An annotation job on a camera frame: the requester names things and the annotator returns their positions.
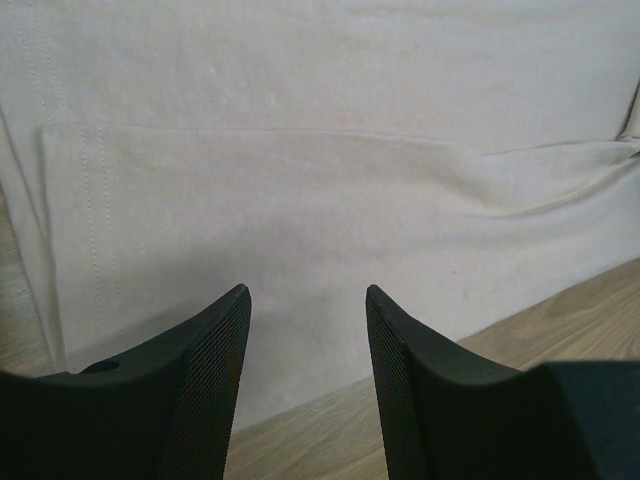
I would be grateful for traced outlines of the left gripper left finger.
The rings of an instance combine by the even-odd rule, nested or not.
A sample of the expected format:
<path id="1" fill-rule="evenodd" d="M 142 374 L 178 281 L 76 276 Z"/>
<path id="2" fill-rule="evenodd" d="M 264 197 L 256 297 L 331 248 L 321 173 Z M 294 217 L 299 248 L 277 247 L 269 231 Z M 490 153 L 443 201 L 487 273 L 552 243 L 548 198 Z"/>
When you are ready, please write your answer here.
<path id="1" fill-rule="evenodd" d="M 220 479 L 250 326 L 238 285 L 79 373 L 1 376 L 5 479 Z"/>

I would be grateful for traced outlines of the beige t shirt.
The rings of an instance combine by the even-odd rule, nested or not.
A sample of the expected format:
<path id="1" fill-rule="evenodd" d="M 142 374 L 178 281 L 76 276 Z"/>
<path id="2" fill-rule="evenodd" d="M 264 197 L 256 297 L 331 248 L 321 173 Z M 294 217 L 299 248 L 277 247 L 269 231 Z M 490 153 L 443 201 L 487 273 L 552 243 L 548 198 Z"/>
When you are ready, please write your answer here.
<path id="1" fill-rule="evenodd" d="M 243 283 L 243 428 L 639 254 L 635 1 L 5 1 L 1 183 L 56 370 Z"/>

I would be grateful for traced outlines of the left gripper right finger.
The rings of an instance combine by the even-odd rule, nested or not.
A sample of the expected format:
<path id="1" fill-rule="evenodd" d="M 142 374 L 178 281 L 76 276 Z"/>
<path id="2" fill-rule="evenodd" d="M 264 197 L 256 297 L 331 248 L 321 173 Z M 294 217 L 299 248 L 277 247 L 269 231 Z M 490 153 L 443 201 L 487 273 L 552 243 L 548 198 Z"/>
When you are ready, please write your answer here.
<path id="1" fill-rule="evenodd" d="M 392 479 L 635 479 L 639 365 L 479 356 L 366 293 L 367 332 Z"/>

